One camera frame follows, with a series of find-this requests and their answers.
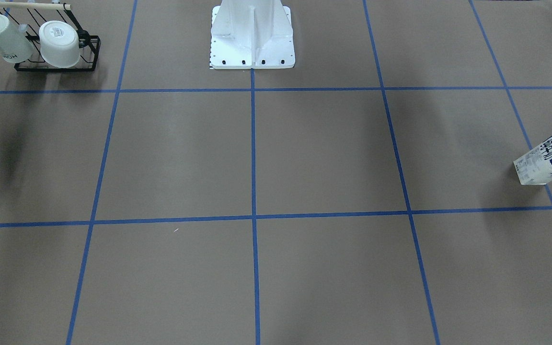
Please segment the white upturned cup in rack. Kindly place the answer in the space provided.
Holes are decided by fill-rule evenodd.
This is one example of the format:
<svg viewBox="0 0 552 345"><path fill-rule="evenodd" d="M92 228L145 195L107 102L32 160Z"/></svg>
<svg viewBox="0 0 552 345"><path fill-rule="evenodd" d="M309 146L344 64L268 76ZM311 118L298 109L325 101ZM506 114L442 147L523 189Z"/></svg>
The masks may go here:
<svg viewBox="0 0 552 345"><path fill-rule="evenodd" d="M44 61L57 68L71 68L81 57L79 35L70 24L48 21L39 28L40 54Z"/></svg>

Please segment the white mug with lettering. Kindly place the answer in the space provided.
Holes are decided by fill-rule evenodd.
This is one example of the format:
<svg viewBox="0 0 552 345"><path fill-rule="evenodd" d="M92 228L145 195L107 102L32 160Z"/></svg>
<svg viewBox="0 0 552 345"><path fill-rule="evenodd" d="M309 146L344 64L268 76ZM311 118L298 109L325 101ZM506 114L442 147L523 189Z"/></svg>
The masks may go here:
<svg viewBox="0 0 552 345"><path fill-rule="evenodd" d="M32 57L33 45L18 26L0 14L0 56L11 64L22 63Z"/></svg>

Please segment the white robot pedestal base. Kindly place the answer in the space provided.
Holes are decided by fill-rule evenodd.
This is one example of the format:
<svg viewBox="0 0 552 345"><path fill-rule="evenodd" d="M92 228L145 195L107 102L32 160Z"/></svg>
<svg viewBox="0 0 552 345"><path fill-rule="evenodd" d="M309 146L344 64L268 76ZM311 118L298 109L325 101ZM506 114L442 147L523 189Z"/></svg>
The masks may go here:
<svg viewBox="0 0 552 345"><path fill-rule="evenodd" d="M296 64L291 9L280 0L223 0L212 9L212 69L289 69Z"/></svg>

